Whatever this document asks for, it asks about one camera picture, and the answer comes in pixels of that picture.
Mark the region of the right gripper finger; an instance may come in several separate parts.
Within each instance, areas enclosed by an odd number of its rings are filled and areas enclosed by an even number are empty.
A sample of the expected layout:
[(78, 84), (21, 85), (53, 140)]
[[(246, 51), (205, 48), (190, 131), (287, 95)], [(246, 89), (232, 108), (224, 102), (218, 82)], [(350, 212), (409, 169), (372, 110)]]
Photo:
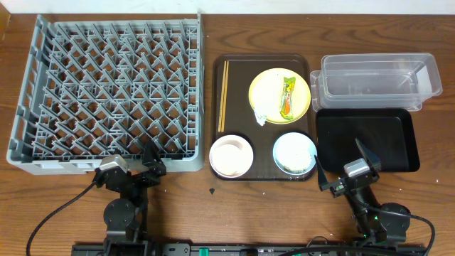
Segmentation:
[(326, 178), (325, 171), (319, 161), (317, 155), (314, 156), (317, 167), (318, 187), (320, 191), (325, 191), (330, 188), (330, 184)]
[(358, 150), (361, 154), (361, 158), (365, 159), (370, 167), (370, 170), (373, 172), (379, 172), (382, 170), (382, 163), (380, 158), (369, 150), (364, 143), (362, 143), (359, 139), (355, 140)]

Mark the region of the light blue bowl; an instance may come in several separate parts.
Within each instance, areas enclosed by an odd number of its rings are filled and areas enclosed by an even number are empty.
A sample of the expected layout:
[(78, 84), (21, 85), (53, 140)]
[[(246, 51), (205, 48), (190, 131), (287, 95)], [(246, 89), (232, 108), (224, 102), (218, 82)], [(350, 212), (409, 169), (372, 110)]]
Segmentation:
[(278, 168), (292, 176), (304, 176), (316, 165), (316, 145), (305, 134), (289, 132), (274, 143), (272, 156)]

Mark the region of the white bowl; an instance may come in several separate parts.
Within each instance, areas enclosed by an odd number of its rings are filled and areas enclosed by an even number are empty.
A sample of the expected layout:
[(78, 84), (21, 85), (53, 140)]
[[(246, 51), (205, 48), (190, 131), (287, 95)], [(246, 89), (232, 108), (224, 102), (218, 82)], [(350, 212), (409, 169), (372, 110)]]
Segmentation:
[(253, 160), (252, 146), (238, 135), (225, 135), (217, 139), (209, 151), (210, 166), (222, 178), (238, 178), (246, 174)]

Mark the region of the green orange snack wrapper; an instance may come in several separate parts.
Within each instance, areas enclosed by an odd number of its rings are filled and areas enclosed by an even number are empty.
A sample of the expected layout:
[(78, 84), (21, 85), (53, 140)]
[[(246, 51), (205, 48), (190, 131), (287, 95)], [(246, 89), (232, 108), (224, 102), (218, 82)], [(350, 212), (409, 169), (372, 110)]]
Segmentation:
[(282, 116), (282, 118), (286, 120), (291, 120), (294, 118), (291, 106), (291, 97), (294, 91), (295, 82), (296, 82), (295, 77), (283, 78), (282, 98), (279, 113)]

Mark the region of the white napkin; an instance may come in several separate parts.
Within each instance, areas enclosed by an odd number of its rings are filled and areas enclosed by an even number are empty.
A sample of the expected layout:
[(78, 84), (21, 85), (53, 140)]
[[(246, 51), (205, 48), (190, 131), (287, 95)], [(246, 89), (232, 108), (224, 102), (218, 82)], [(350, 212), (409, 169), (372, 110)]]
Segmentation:
[(267, 121), (267, 105), (257, 104), (254, 108), (255, 118), (260, 126), (264, 126)]

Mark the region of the yellow plate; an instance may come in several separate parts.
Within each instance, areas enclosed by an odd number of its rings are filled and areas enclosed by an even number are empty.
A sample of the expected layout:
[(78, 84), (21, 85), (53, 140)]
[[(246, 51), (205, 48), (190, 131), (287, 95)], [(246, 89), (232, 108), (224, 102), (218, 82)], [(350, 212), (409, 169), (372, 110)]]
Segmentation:
[[(279, 113), (282, 98), (283, 78), (295, 77), (295, 87), (291, 97), (294, 118), (286, 120)], [(250, 84), (248, 100), (254, 111), (255, 105), (267, 105), (267, 122), (290, 124), (303, 117), (311, 104), (311, 93), (306, 81), (298, 73), (286, 68), (271, 68), (261, 72)]]

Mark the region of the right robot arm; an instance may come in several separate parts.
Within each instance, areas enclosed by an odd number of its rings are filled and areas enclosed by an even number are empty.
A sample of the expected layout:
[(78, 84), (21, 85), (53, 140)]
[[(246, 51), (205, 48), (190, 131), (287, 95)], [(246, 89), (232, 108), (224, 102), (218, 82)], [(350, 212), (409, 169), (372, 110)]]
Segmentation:
[(318, 186), (335, 198), (346, 198), (366, 245), (393, 247), (404, 243), (410, 227), (410, 211), (398, 203), (378, 203), (370, 185), (378, 181), (382, 162), (359, 139), (355, 142), (361, 157), (346, 164), (345, 174), (337, 181), (328, 181), (320, 161), (316, 160)]

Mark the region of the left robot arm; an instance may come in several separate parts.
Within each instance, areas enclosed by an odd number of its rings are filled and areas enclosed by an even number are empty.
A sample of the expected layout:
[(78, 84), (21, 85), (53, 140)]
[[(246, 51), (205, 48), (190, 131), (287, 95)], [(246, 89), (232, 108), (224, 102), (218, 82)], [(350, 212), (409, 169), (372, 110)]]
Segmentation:
[(115, 154), (103, 158), (95, 169), (96, 187), (104, 186), (119, 193), (119, 198), (109, 203), (104, 211), (107, 240), (111, 243), (136, 243), (147, 237), (147, 189), (159, 185), (160, 178), (166, 175), (166, 166), (154, 142), (146, 143), (142, 165), (146, 167), (145, 171), (132, 174), (126, 160)]

